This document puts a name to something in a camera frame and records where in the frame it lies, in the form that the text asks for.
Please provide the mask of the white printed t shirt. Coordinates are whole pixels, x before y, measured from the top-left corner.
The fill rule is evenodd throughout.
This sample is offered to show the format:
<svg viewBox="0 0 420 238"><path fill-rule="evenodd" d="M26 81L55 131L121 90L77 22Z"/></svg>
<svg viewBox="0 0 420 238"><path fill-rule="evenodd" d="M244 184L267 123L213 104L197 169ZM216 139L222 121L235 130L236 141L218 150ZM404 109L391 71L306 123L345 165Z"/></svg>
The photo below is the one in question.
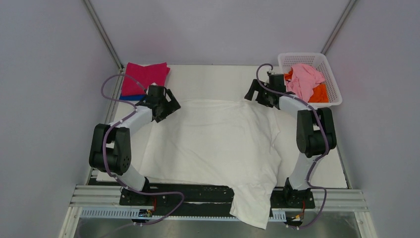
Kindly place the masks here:
<svg viewBox="0 0 420 238"><path fill-rule="evenodd" d="M250 101L189 100L152 123L136 170L149 178L223 185L230 214L265 229L282 162L274 110Z"/></svg>

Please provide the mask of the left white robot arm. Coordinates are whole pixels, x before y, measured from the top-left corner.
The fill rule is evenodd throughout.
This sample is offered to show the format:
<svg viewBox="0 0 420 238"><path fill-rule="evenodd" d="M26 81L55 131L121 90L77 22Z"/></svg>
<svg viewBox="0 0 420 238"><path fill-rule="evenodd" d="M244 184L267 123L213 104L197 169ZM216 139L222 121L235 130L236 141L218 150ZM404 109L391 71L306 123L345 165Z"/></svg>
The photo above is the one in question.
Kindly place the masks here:
<svg viewBox="0 0 420 238"><path fill-rule="evenodd" d="M126 190L133 191L133 199L145 205L150 202L152 192L146 188L148 179L131 164L131 136L152 122L161 122L181 106L171 90L157 85L151 85L137 104L129 105L133 111L122 119L95 126L89 165L114 178Z"/></svg>

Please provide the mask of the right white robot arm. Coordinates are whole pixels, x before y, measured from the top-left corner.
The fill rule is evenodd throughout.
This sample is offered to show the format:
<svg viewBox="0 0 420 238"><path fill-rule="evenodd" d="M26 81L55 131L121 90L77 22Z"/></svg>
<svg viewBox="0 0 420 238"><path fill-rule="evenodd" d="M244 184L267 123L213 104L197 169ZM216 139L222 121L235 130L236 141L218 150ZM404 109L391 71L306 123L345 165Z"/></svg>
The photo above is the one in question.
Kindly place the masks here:
<svg viewBox="0 0 420 238"><path fill-rule="evenodd" d="M291 187L283 192L284 203L295 207L303 200L301 190L313 186L311 177L318 163L337 145L332 111L328 107L316 108L304 102L298 96L276 89L283 87L280 82L283 75L269 76L269 83L264 84L254 79L245 99L251 101L256 94L256 102L270 108L277 108L296 119L296 144L299 156L295 168L287 179L287 186Z"/></svg>

